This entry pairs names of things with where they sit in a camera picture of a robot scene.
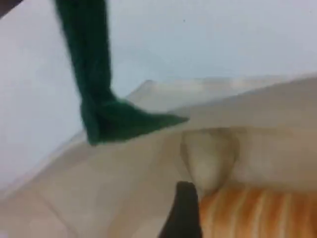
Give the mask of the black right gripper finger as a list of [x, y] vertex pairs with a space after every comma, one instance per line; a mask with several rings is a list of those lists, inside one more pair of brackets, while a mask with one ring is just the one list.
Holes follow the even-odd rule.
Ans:
[[180, 181], [159, 238], [201, 238], [199, 200], [193, 183]]

